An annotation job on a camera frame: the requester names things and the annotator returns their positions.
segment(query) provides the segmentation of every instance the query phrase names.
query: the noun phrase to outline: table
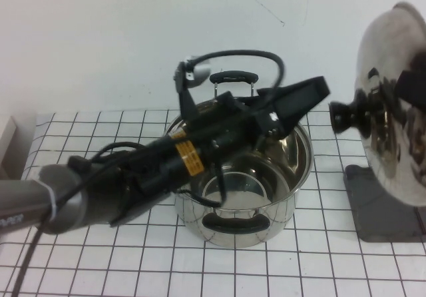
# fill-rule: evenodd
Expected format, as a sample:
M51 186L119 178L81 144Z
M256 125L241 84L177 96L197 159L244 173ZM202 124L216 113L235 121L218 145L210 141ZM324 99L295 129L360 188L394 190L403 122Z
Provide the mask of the table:
M149 143L177 115L141 110L40 116L23 178L73 154L93 156L114 141ZM170 197L118 228L43 235L24 296L426 296L424 244L357 237L342 178L348 164L367 165L358 133L336 137L327 105L301 123L312 138L314 166L294 217L277 237L246 249L214 246L181 223ZM25 229L1 239L4 296L33 234Z

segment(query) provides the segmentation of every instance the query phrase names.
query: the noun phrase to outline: black handle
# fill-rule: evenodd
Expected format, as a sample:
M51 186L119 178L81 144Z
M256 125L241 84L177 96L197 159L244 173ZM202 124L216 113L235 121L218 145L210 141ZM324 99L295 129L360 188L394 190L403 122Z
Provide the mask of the black handle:
M246 82L254 84L259 79L259 76L254 73L244 71L225 71L216 74L211 74L210 82L213 84L231 83L231 82Z
M223 232L224 234L244 235L254 232L261 232L268 229L271 225L269 218L257 214L249 219L243 218L222 218L211 212L203 217L202 224L204 227L214 232Z
M426 113L426 73L403 71L395 85L395 95Z

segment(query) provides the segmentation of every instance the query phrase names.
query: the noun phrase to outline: grid line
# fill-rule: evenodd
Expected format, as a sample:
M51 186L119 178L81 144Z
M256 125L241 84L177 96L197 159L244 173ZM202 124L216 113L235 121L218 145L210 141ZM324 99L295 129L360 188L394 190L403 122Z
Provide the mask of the grid line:
M55 118L55 116L56 116L56 114L54 114L54 115L52 116L51 122L50 122L50 124L49 124L49 127L48 127L48 128L47 128L47 130L46 130L46 133L47 133L47 132L49 132L49 129L50 129L51 123L52 123L53 119ZM70 127L70 129L69 129L69 132L71 132L71 129L73 129L73 125L74 125L74 122L75 122L75 119L76 119L76 118L77 118L77 114L74 116L73 123L71 124L71 127ZM58 160L57 160L57 162L56 162L56 163L58 163L58 162L59 162L59 159L61 158L62 151L63 151L63 150L64 150L64 148L65 148L65 145L66 145L66 143L67 143L67 140L68 140L68 137L65 139L64 145L62 146L61 153L59 154L59 157L58 157ZM44 280L44 278L45 278L46 271L47 271L47 269L48 269L48 267L49 267L49 263L50 263L50 260L51 260L51 257L52 257L53 250L55 249L55 243L56 243L57 239L58 239L58 235L56 235L56 236L55 236L55 239L54 239L54 241L53 241L53 245L52 245L52 247L51 247L51 251L50 251L50 253L49 253L49 257L48 257L47 262L46 262L46 267L43 269L43 274L41 275L41 279L40 279L39 287L37 288L37 293L36 293L36 295L37 295L37 294L39 294L39 292L40 292L40 288L41 288L41 285L42 285L43 280Z
M117 131L116 131L116 136L118 134L118 130L119 129L120 129L120 124L118 124ZM114 242L112 244L111 254L109 256L108 267L106 268L106 274L105 274L104 284L103 284L102 292L101 292L102 296L103 296L104 291L105 291L105 286L107 285L107 280L108 280L108 275L109 275L109 272L110 272L110 266L111 266L112 256L114 255L114 248L115 248L115 243L116 243L116 240L117 240L117 236L118 236L118 231L119 230L120 230L120 226L117 226L117 228L115 230L115 236L114 236Z
M174 249L176 248L176 237L178 235L178 223L179 216L176 216L176 229L174 230L174 241L173 241L173 251L172 251L172 262L170 263L170 276L168 278L168 288L167 288L167 297L170 296L170 285L172 284L172 275L173 275L173 262L174 262Z
M335 136L335 143L337 144L337 151L338 151L338 153L340 155L340 147L339 147L339 143L337 141L337 136L336 135L334 135L334 136ZM341 156L339 156L339 160L340 160L341 169L343 170L344 167L343 167L343 162L341 160ZM364 254L363 254L363 251L362 251L361 239L358 236L358 229L355 228L355 230L357 232L359 251L361 252L361 258L362 258L362 263L363 263L363 266L364 266L365 278L367 279L368 291L370 293L370 297L373 297L373 294L371 292L371 286L370 286L370 280L371 279L368 276L367 265L365 264L365 258L364 258Z
M299 242L298 242L298 232L296 228L296 216L293 215L293 221L294 221L294 238L296 241L296 252L298 253L298 266L299 266L299 277L300 277L300 292L302 294L302 297L304 297L304 285L302 282L302 267L300 266L300 250L299 250Z
M311 135L311 130L310 130L310 126L309 126L309 118L308 117L306 117L306 121L308 122L308 132L309 132L309 135ZM315 168L315 178L316 178L316 182L317 182L317 187L318 187L318 194L319 194L319 203L321 204L321 208L320 208L320 210L321 210L321 214L322 214L322 219L323 219L323 223L324 223L324 230L325 230L325 239L327 240L327 249L328 249L328 252L329 253L331 253L331 250L330 250L330 242L329 242L329 239L328 239L328 232L327 232L327 224L326 224L326 222L325 222L325 215L324 215L324 206L323 206L323 203L322 203L322 197L321 197L321 190L320 190L320 181L318 180L318 174L317 174L317 172L316 172L316 160L315 160L315 156L313 156L313 160L314 160L314 168ZM331 266L331 275L333 276L333 283L334 283L334 292L335 292L335 295L336 295L336 297L338 297L338 293L337 293L337 286L336 286L336 284L335 284L335 276L334 276L334 267L333 267L333 258L331 258L331 254L329 255L329 259L330 259L330 266Z
M47 125L47 129L46 129L46 132L49 130L49 127L51 126L52 119L53 119L53 117L54 117L54 116L55 116L55 114L53 114L53 115L52 115L52 117L51 117L51 120L50 120L50 121L47 121L47 122L45 122L45 123L43 123L43 124L42 124L42 125L45 125L45 124L47 124L47 123L48 123L48 125ZM40 149L41 145L43 144L44 139L45 139L45 135L43 135L43 139L42 139L42 141L41 141L41 143L40 143L40 145L39 145L39 149ZM32 165L32 164L34 164L35 157L36 157L36 156L34 156L34 158L33 158L33 161L32 161L32 163L31 163L31 165ZM11 281L12 281L13 275L14 275L14 274L15 274L15 272L17 271L17 266L18 266L19 259L21 258L22 252L24 251L25 244L26 244L26 243L27 243L27 241L28 241L28 237L29 237L30 233L31 233L31 229L28 229L27 236L25 237L24 244L22 245L21 251L19 252L18 259L17 259L17 261L16 261L16 263L15 263L15 267L14 267L14 269L13 269L12 273L11 273L11 277L9 278L9 280L8 280L8 282L7 282L6 288L7 288L7 287L9 287L9 285L11 284Z

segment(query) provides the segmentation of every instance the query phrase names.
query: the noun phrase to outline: yellow label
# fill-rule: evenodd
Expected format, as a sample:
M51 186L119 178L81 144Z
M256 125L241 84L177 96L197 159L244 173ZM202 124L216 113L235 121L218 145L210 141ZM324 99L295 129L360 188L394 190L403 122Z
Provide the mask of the yellow label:
M183 129L178 129L177 131L170 133L172 139L179 139L185 137L186 133ZM197 151L191 141L186 141L174 145L179 152L180 157L185 163L186 169L189 172L189 175L195 176L204 172L204 165L201 162L200 157L197 154Z

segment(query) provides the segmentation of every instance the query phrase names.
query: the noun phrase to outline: black cable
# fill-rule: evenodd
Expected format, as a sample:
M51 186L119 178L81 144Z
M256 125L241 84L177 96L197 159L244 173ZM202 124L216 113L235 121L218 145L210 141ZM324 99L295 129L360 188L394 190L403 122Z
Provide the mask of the black cable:
M92 158L91 161L96 161L98 158L101 157L102 154L106 153L108 150L117 149L119 147L131 147L133 149L142 149L144 148L143 145L134 143L134 142L115 142L111 143L104 148L102 148L99 152L97 152Z
M40 241L40 237L43 234L43 231L47 225L47 222L50 219L50 213L48 216L44 217L41 222L40 227L38 227L33 240L31 241L27 253L25 254L24 260L22 261L21 268L19 269L18 276L15 281L15 285L13 286L13 291L11 297L19 297L19 292L21 291L22 284L24 282L25 274L27 273L27 269L29 267L29 263L34 255L34 251Z

